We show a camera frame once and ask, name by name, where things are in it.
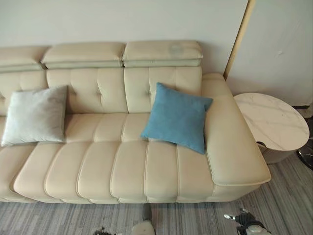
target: throw pillow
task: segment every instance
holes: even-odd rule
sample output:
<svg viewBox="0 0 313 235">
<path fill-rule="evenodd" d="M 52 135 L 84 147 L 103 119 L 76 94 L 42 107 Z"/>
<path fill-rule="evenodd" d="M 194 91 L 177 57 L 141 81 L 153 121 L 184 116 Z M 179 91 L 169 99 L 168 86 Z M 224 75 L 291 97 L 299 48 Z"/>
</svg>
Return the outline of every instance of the throw pillow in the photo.
<svg viewBox="0 0 313 235">
<path fill-rule="evenodd" d="M 184 94 L 156 84 L 156 98 L 148 123 L 141 133 L 205 153 L 204 122 L 213 99 Z"/>
<path fill-rule="evenodd" d="M 63 142 L 67 87 L 14 92 L 1 145 Z"/>
</svg>

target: gray pillow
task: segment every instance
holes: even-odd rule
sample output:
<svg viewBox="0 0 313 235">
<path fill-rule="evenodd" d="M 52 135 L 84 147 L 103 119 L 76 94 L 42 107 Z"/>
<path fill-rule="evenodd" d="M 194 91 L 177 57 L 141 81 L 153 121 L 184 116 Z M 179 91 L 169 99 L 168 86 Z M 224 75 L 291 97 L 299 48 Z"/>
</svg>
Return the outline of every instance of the gray pillow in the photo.
<svg viewBox="0 0 313 235">
<path fill-rule="evenodd" d="M 66 86 L 12 93 L 1 145 L 63 142 L 66 96 Z"/>
</svg>

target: cream leather sofa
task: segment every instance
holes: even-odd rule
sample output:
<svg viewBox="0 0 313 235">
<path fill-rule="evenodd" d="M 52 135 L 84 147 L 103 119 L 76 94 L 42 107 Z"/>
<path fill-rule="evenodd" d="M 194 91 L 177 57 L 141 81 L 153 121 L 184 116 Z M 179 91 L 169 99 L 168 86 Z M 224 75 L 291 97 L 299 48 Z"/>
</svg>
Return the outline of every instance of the cream leather sofa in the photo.
<svg viewBox="0 0 313 235">
<path fill-rule="evenodd" d="M 201 58 L 194 41 L 1 48 L 0 136 L 13 91 L 68 85 L 68 97 L 66 143 L 0 148 L 0 201 L 218 202 L 269 181 L 224 78 L 202 76 Z M 156 82 L 214 98 L 206 154 L 139 137 Z"/>
</svg>

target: sofa headrest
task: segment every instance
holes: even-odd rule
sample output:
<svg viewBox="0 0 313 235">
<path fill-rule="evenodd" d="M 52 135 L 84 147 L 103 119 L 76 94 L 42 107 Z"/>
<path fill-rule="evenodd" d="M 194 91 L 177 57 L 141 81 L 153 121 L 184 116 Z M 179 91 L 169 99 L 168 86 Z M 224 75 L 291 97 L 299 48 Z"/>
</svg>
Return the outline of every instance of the sofa headrest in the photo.
<svg viewBox="0 0 313 235">
<path fill-rule="evenodd" d="M 124 43 L 74 43 L 52 46 L 42 63 L 48 69 L 122 67 Z"/>
<path fill-rule="evenodd" d="M 49 47 L 0 47 L 0 72 L 43 70 L 40 60 Z"/>
<path fill-rule="evenodd" d="M 196 41 L 129 42 L 123 55 L 125 67 L 198 66 L 203 58 Z"/>
</svg>

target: blue pillow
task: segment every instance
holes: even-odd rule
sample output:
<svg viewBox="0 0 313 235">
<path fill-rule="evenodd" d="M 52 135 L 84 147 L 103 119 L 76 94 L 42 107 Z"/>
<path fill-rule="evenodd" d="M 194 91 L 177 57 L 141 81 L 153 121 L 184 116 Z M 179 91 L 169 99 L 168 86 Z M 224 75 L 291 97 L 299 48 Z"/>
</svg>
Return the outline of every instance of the blue pillow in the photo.
<svg viewBox="0 0 313 235">
<path fill-rule="evenodd" d="M 204 122 L 212 102 L 211 98 L 184 94 L 157 83 L 155 102 L 141 137 L 181 144 L 204 154 Z"/>
</svg>

